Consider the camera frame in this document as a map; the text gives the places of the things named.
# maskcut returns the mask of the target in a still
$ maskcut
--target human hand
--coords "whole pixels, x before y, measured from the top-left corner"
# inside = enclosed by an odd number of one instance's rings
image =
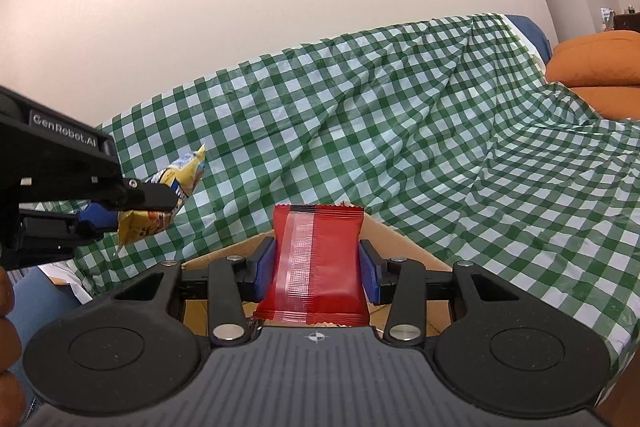
[[[7,371],[20,358],[20,338],[5,317],[14,309],[14,289],[4,268],[0,268],[0,427],[15,427],[24,413],[24,394],[17,378]]]

